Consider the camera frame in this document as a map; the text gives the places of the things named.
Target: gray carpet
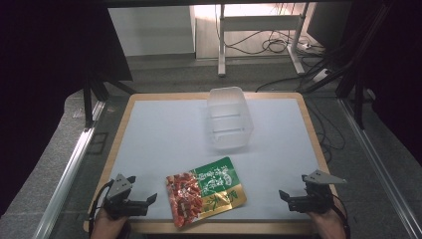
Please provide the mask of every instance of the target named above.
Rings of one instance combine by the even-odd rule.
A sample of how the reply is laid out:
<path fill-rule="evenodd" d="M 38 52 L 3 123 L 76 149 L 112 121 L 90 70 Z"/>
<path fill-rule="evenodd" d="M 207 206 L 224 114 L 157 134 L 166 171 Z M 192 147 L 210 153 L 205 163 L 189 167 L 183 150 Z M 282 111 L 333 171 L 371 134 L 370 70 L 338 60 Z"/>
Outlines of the gray carpet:
<path fill-rule="evenodd" d="M 217 77 L 215 62 L 195 63 L 201 66 L 181 64 L 173 68 L 159 64 L 151 68 L 137 67 L 134 62 L 129 64 L 132 66 L 134 82 L 127 84 L 142 93 L 207 92 L 213 88 L 228 86 L 254 91 L 262 84 L 296 75 L 293 65 L 284 59 L 246 61 L 246 64 L 241 60 L 233 60 L 227 67 L 226 78 Z M 288 92 L 298 85 L 298 80 L 284 81 L 263 90 Z M 97 181 L 128 100 L 128 95 L 121 90 L 109 85 L 107 88 L 111 97 L 106 102 L 96 131 L 98 137 L 106 135 L 105 145 L 102 147 L 91 144 L 51 238 L 88 238 L 82 224 L 87 219 Z M 306 96 L 306 101 L 319 139 L 323 139 L 324 132 L 325 140 L 321 145 L 330 172 L 348 180 L 348 184 L 338 186 L 337 190 L 349 212 L 352 238 L 409 238 L 337 99 L 333 97 L 333 89 L 335 83 Z M 36 170 L 0 221 L 0 238 L 29 238 L 34 234 L 83 130 L 84 119 L 74 118 L 74 112 L 82 107 L 81 93 L 68 98 L 65 114 L 51 143 Z M 422 191 L 415 186 L 422 179 L 421 167 L 377 118 L 370 104 L 364 107 L 364 123 L 368 135 L 403 195 L 415 214 L 422 215 Z M 237 237 L 264 238 L 260 235 L 231 238 Z M 204 237 L 148 235 L 148 238 Z"/>

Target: human hand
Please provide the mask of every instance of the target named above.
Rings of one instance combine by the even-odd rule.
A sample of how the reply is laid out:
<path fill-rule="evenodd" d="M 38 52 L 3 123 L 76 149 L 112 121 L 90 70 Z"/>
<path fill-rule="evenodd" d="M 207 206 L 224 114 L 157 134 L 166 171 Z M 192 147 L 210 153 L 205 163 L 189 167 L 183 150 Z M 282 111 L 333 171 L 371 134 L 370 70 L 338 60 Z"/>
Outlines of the human hand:
<path fill-rule="evenodd" d="M 128 217 L 123 216 L 112 219 L 108 213 L 101 208 L 96 217 L 91 239 L 115 239 L 121 231 Z"/>
<path fill-rule="evenodd" d="M 335 206 L 344 214 L 344 209 L 339 206 L 339 201 L 334 199 Z M 307 212 L 313 221 L 316 231 L 322 239 L 345 239 L 344 225 L 341 218 L 332 209 L 324 214 Z"/>

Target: wall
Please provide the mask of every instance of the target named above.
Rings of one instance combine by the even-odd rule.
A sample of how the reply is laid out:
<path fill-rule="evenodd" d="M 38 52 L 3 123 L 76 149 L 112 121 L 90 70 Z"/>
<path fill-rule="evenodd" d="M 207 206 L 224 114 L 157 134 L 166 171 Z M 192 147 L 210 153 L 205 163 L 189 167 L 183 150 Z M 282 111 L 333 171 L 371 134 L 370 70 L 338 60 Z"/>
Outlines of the wall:
<path fill-rule="evenodd" d="M 195 52 L 193 6 L 108 9 L 126 56 Z"/>

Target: metal frame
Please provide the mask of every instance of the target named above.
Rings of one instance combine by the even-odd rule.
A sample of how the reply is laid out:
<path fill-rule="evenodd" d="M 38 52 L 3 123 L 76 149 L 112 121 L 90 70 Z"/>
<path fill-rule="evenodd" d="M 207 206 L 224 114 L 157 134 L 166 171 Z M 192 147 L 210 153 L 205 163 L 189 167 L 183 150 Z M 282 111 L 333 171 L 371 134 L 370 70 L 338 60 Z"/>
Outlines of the metal frame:
<path fill-rule="evenodd" d="M 93 124 L 90 128 L 86 128 L 81 134 L 80 139 L 71 155 L 71 159 L 65 168 L 62 178 L 56 187 L 55 192 L 49 202 L 49 205 L 44 212 L 43 217 L 35 231 L 33 238 L 49 238 L 50 234 L 56 224 L 57 218 L 62 211 L 63 204 L 66 201 L 66 197 L 72 187 L 75 176 L 78 173 L 79 166 L 81 165 L 82 159 L 88 148 L 88 145 L 93 137 L 94 131 L 98 124 L 100 115 L 105 108 L 106 103 L 97 102 L 93 111 Z"/>
<path fill-rule="evenodd" d="M 288 45 L 289 55 L 295 66 L 298 75 L 305 73 L 304 67 L 298 58 L 296 48 L 298 46 L 299 37 L 301 36 L 302 27 L 304 26 L 306 14 L 309 7 L 306 3 L 304 11 L 301 15 L 289 16 L 246 16 L 246 17 L 225 17 L 225 5 L 221 5 L 220 13 L 220 45 L 218 54 L 218 76 L 226 76 L 226 45 L 224 43 L 225 32 L 235 31 L 272 31 L 272 30 L 295 30 L 296 34 L 292 44 Z"/>
<path fill-rule="evenodd" d="M 363 150 L 365 151 L 369 162 L 372 165 L 376 175 L 381 182 L 385 192 L 387 193 L 391 204 L 393 205 L 394 209 L 396 210 L 398 216 L 400 217 L 404 227 L 406 228 L 407 232 L 409 233 L 410 238 L 418 239 L 422 238 L 422 229 L 420 223 L 415 217 L 413 210 L 410 208 L 409 204 L 407 203 L 404 196 L 401 194 L 400 190 L 398 189 L 397 185 L 394 183 L 391 175 L 388 173 L 387 169 L 382 162 L 382 159 L 379 157 L 376 149 L 372 145 L 369 137 L 367 136 L 364 129 L 360 127 L 358 122 L 354 120 L 354 113 L 351 105 L 345 99 L 338 100 L 340 106 L 344 110 L 346 117 L 356 134 L 357 139 L 359 140 L 360 144 L 362 145 Z"/>

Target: white surface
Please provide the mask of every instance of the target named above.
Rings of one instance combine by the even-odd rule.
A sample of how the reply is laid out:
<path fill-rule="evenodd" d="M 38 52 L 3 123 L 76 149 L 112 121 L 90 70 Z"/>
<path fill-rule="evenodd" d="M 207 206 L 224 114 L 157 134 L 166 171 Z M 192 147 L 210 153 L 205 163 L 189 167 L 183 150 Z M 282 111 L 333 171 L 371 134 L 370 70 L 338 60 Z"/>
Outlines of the white surface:
<path fill-rule="evenodd" d="M 126 56 L 195 52 L 193 6 L 108 9 Z"/>
<path fill-rule="evenodd" d="M 247 100 L 254 131 L 247 146 L 219 151 L 205 130 L 207 102 L 136 102 L 110 177 L 136 176 L 129 199 L 157 200 L 143 219 L 171 219 L 165 177 L 230 156 L 248 201 L 213 219 L 303 219 L 290 212 L 279 189 L 306 195 L 302 174 L 317 158 L 296 100 Z"/>

